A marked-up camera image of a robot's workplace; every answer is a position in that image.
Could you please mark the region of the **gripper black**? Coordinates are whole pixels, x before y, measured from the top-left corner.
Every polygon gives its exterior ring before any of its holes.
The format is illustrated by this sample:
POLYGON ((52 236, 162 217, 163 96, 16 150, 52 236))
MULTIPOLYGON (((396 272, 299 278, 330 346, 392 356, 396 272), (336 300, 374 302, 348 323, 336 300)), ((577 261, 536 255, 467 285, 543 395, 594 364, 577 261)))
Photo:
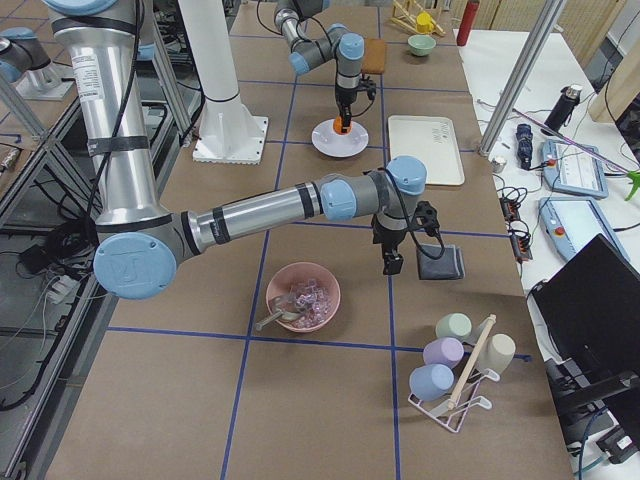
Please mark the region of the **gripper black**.
POLYGON ((350 133, 352 123, 351 105, 357 100, 359 87, 346 88, 335 85, 334 93, 339 114, 337 116, 337 132, 350 133))
POLYGON ((371 227, 373 244, 379 245, 386 276, 397 275, 402 271, 404 258, 399 254, 399 245, 408 233, 407 220, 400 217, 378 213, 372 217, 371 227))

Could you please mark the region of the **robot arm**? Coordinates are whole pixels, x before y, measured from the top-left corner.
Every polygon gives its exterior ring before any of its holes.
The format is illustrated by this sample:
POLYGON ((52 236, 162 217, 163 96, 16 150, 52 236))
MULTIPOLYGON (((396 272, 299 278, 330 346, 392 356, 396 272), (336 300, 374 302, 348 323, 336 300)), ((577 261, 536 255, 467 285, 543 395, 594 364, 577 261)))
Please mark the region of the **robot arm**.
MULTIPOLYGON (((400 273, 398 245, 407 232, 427 228, 434 207, 420 200, 427 169, 399 156, 363 176, 330 174, 291 188, 255 195, 202 214, 172 213, 159 202, 149 139, 136 83, 140 48, 149 50, 153 7, 144 1, 43 1, 54 38, 67 49, 94 163, 102 210, 93 272, 100 285, 125 299, 153 297, 174 280, 178 266, 214 245, 295 221, 324 215, 333 221, 373 215, 383 274, 400 273)), ((242 103, 228 26, 220 2, 180 1, 204 110, 196 160, 257 164, 268 118, 252 116, 242 103)), ((364 39, 342 24, 326 38, 298 32, 300 22, 326 10, 329 1, 278 1, 276 34, 291 49, 296 74, 336 62, 335 94, 346 134, 357 93, 375 83, 361 75, 364 39)))
POLYGON ((333 130, 347 135, 352 126, 352 105, 360 92, 375 97, 375 85, 362 75, 365 55, 364 38, 337 23, 313 39, 302 31, 302 24, 330 6, 328 1, 278 1, 274 9, 276 32, 284 37, 289 49, 289 63, 298 76, 333 61, 336 63, 335 101, 338 116, 333 130))

